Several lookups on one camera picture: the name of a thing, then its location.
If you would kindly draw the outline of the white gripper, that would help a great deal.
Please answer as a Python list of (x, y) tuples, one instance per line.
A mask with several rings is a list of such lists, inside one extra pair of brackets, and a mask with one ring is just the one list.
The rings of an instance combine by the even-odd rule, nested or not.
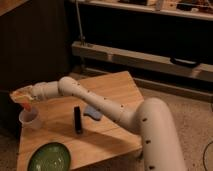
[(38, 83), (33, 87), (25, 86), (10, 93), (11, 99), (15, 103), (29, 103), (33, 100), (42, 101), (44, 99), (43, 84)]

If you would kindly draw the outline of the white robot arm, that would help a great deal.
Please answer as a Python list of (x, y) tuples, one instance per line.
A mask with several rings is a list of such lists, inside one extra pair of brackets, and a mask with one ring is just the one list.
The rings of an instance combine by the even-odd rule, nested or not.
[(148, 98), (133, 110), (86, 88), (71, 77), (41, 82), (10, 93), (15, 103), (74, 96), (125, 130), (141, 136), (146, 171), (187, 171), (178, 133), (168, 105)]

